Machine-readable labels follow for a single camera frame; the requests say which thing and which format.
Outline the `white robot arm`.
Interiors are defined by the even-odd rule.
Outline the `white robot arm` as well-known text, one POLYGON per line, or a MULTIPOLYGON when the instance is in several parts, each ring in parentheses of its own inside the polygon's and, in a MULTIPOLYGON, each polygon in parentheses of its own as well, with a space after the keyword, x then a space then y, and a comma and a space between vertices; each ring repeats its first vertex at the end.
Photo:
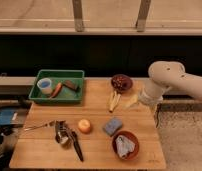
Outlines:
POLYGON ((156 61, 148 69, 149 80, 125 104, 128 108, 142 103, 154 107, 163 100, 163 95, 172 88, 202 102, 202 77, 189 74, 182 63, 177 61, 156 61))

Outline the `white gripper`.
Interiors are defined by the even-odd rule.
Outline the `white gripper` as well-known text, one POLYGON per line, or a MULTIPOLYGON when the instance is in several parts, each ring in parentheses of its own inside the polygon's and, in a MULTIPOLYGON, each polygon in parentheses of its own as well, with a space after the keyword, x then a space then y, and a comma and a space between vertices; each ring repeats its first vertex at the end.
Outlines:
POLYGON ((125 104, 126 108, 138 102, 148 106, 157 105, 163 100, 164 89, 155 83, 146 83, 142 90, 137 94, 133 95, 125 104))

